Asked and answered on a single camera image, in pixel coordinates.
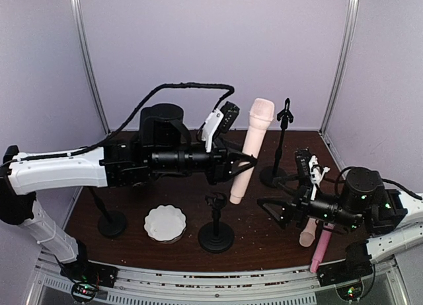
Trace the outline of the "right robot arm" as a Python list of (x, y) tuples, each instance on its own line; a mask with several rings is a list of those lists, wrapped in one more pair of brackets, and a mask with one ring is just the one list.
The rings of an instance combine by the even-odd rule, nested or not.
[(400, 226), (411, 214), (405, 199), (421, 201), (418, 195), (395, 181), (383, 179), (379, 172), (364, 167), (350, 166), (343, 169), (345, 177), (332, 181), (334, 193), (321, 191), (329, 167), (314, 164), (301, 169), (294, 179), (299, 182), (296, 190), (281, 185), (280, 189), (291, 195), (291, 201), (280, 197), (263, 197), (257, 200), (260, 208), (268, 213), (282, 229), (292, 221), (301, 229), (299, 244), (308, 248), (316, 242), (310, 270), (322, 269), (331, 234), (335, 226), (344, 233), (354, 232), (364, 226), (370, 236), (386, 235)]

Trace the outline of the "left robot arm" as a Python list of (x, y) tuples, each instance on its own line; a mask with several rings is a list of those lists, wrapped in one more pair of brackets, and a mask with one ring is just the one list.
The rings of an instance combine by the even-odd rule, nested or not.
[(163, 176), (185, 177), (197, 172), (209, 184), (233, 180), (231, 200), (246, 192), (260, 145), (250, 127), (244, 145), (233, 147), (221, 138), (238, 109), (232, 103), (214, 110), (205, 121), (200, 140), (193, 142), (183, 124), (183, 109), (156, 104), (142, 109), (139, 131), (129, 141), (112, 141), (91, 151), (26, 154), (10, 146), (1, 166), (1, 220), (25, 226), (37, 242), (57, 258), (63, 274), (93, 280), (96, 271), (85, 245), (57, 228), (36, 200), (36, 192), (62, 187), (122, 187)]

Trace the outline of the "short black mic stand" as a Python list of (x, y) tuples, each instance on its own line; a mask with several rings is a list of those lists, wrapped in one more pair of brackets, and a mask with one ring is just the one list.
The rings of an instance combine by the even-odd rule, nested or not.
[(198, 242), (201, 248), (212, 254), (226, 252), (234, 243), (235, 233), (226, 223), (221, 222), (221, 210), (228, 200), (224, 193), (213, 192), (205, 197), (206, 203), (211, 207), (212, 221), (203, 225), (198, 233)]

